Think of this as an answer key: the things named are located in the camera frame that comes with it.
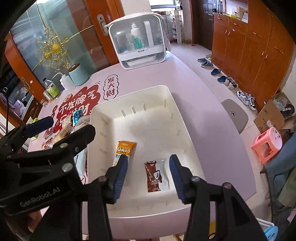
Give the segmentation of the person's left hand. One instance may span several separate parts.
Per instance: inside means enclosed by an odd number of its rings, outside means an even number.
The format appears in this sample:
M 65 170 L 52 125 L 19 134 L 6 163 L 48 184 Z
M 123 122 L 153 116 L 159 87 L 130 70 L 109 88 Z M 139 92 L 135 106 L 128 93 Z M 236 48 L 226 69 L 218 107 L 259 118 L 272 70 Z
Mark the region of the person's left hand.
M 29 240 L 42 219 L 41 211 L 8 216 L 6 222 L 16 240 Z

